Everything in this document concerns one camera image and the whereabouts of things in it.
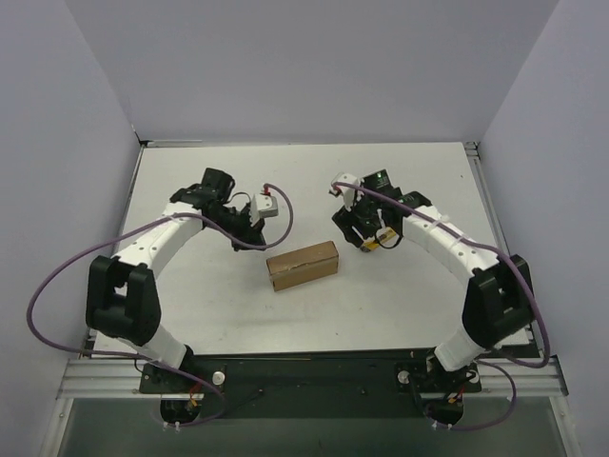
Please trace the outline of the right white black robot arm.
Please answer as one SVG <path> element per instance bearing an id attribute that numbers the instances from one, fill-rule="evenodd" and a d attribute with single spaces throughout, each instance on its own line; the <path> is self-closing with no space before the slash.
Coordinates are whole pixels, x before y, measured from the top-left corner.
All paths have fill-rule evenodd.
<path id="1" fill-rule="evenodd" d="M 382 169 L 364 178 L 338 174 L 330 194 L 343 200 L 332 220 L 355 248 L 377 241 L 381 229 L 408 240 L 442 264 L 465 288 L 461 320 L 433 350 L 444 372 L 470 365 L 535 319 L 526 262 L 475 242 L 417 191 L 402 192 Z"/>

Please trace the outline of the brown cardboard express box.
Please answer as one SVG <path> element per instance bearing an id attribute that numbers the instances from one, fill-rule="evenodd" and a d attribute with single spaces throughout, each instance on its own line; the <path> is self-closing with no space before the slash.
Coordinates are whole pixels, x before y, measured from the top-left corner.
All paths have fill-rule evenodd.
<path id="1" fill-rule="evenodd" d="M 339 269 L 339 252 L 332 241 L 299 248 L 266 260 L 274 291 L 325 278 Z"/>

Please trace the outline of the yellow utility knife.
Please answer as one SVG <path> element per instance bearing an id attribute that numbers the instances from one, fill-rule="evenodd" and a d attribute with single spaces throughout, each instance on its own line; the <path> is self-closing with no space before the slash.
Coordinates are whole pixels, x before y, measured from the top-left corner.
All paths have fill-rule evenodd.
<path id="1" fill-rule="evenodd" d="M 396 247 L 401 239 L 392 228 L 380 229 L 371 239 L 368 239 L 362 243 L 359 250 L 368 253 L 378 248 L 381 249 L 393 249 Z"/>

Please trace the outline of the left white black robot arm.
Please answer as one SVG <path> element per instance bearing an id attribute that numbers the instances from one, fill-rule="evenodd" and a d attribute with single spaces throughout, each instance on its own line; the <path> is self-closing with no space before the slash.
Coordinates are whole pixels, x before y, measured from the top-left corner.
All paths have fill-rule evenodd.
<path id="1" fill-rule="evenodd" d="M 160 225 L 114 256 L 97 257 L 89 267 L 87 325 L 164 364 L 161 379 L 174 391 L 192 386 L 195 368 L 185 361 L 191 350 L 161 324 L 156 279 L 178 250 L 206 227 L 201 215 L 233 237 L 263 246 L 264 219 L 278 214 L 276 199 L 267 193 L 252 196 L 242 209 L 231 207 L 234 186 L 229 174 L 206 169 L 201 182 L 169 198 Z"/>

